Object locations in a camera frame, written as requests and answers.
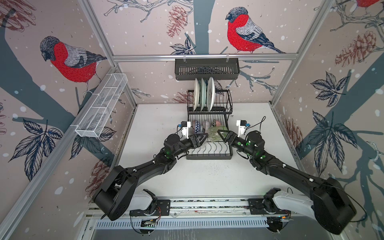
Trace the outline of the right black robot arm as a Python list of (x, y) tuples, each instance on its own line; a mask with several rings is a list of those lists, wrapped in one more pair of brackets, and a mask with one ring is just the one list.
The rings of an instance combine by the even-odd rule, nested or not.
[(289, 194), (280, 188), (272, 188), (264, 195), (264, 209), (269, 213), (278, 210), (296, 212), (316, 220), (328, 232), (339, 235), (352, 221), (357, 210), (341, 184), (295, 169), (264, 149), (265, 141), (259, 131), (252, 131), (246, 139), (237, 133), (219, 130), (222, 140), (244, 153), (244, 158), (261, 173), (275, 177), (299, 190), (301, 195)]

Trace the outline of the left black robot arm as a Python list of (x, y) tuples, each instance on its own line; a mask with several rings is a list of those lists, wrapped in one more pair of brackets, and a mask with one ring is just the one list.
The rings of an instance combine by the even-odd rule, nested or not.
[(129, 208), (137, 186), (169, 172), (177, 163), (179, 155), (201, 147), (208, 137), (208, 134), (200, 133), (181, 140), (178, 134), (169, 135), (164, 141), (164, 147), (152, 160), (136, 167), (116, 166), (110, 170), (94, 193), (93, 202), (103, 211), (104, 217), (111, 221), (117, 220)]

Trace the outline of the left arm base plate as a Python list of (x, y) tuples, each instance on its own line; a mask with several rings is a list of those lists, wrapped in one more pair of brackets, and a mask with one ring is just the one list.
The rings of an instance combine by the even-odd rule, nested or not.
[(145, 210), (132, 210), (130, 216), (132, 217), (159, 217), (168, 216), (170, 214), (171, 201), (170, 200), (157, 200), (153, 201)]

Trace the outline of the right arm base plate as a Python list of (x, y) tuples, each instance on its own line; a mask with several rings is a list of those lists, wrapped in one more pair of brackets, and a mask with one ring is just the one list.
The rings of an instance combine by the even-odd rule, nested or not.
[(270, 200), (262, 198), (248, 199), (251, 215), (290, 215), (291, 212), (287, 210), (278, 209), (278, 207)]

